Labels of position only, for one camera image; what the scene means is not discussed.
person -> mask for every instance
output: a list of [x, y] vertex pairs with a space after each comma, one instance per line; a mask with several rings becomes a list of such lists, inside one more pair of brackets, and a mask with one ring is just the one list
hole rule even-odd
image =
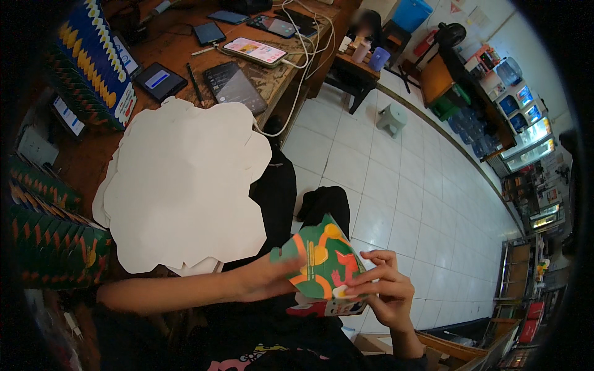
[[[251, 198], [262, 210], [267, 240], [258, 255], [224, 265], [221, 273], [192, 277], [130, 278], [97, 291], [93, 320], [102, 370], [424, 370], [424, 347], [410, 321], [414, 288], [398, 272], [396, 254], [362, 252], [376, 268], [347, 282], [347, 294], [369, 294], [378, 321], [390, 328], [394, 354], [363, 356], [341, 330], [339, 318], [290, 316], [296, 288], [284, 278], [305, 258], [272, 264], [270, 250], [290, 238], [296, 198], [293, 164], [272, 144], [273, 155]], [[320, 187], [304, 195], [303, 226], [330, 213], [348, 237], [345, 191]], [[196, 326], [175, 353], [148, 315], [201, 307]]]

pencil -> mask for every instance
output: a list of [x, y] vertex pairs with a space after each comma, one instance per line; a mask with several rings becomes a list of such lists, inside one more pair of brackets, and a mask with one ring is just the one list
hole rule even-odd
[[196, 91], [196, 95], [200, 101], [200, 105], [204, 107], [204, 99], [202, 99], [202, 94], [200, 94], [200, 89], [198, 88], [198, 83], [196, 83], [196, 78], [192, 72], [192, 67], [189, 65], [189, 63], [186, 63], [186, 67], [188, 68], [189, 78], [192, 80], [192, 85], [194, 86], [194, 90]]

refrigerator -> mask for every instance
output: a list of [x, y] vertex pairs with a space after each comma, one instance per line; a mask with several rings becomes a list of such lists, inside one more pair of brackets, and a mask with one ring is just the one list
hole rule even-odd
[[517, 145], [487, 160], [499, 177], [505, 177], [542, 159], [555, 150], [548, 117], [543, 117], [516, 135]]

table leg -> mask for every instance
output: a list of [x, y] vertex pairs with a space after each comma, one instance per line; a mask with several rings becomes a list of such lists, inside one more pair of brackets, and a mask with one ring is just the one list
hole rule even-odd
[[363, 102], [363, 99], [365, 99], [367, 94], [369, 94], [369, 92], [374, 88], [375, 81], [373, 83], [367, 84], [359, 94], [355, 95], [355, 99], [353, 100], [353, 106], [349, 109], [349, 113], [351, 115], [355, 114], [355, 111], [357, 111], [357, 108], [359, 108], [359, 106]]

chair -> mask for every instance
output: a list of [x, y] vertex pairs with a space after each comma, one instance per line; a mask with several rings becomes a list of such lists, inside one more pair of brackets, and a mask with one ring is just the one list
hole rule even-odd
[[407, 116], [403, 106], [397, 103], [390, 103], [389, 106], [379, 111], [380, 119], [375, 124], [378, 129], [387, 129], [396, 139], [398, 133], [406, 126]]

